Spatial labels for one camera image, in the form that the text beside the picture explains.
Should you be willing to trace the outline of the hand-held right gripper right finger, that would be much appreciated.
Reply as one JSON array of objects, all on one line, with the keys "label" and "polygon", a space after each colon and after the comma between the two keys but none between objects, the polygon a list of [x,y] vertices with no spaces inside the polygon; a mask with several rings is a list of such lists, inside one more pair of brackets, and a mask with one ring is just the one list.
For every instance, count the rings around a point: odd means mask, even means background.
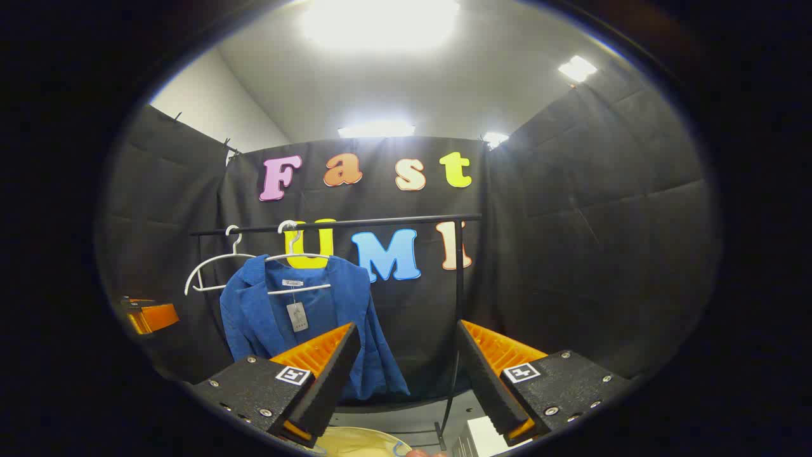
[{"label": "hand-held right gripper right finger", "polygon": [[571,428],[633,387],[573,350],[544,353],[464,319],[456,341],[476,399],[509,446]]}]

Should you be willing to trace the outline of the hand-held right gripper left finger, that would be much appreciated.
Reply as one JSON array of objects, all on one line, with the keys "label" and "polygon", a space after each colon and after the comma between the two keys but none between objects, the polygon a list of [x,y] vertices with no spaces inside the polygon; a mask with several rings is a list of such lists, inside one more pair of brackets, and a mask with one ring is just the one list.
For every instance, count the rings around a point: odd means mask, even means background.
[{"label": "hand-held right gripper left finger", "polygon": [[271,359],[248,355],[193,384],[207,410],[261,436],[313,448],[325,433],[360,353],[348,323]]}]

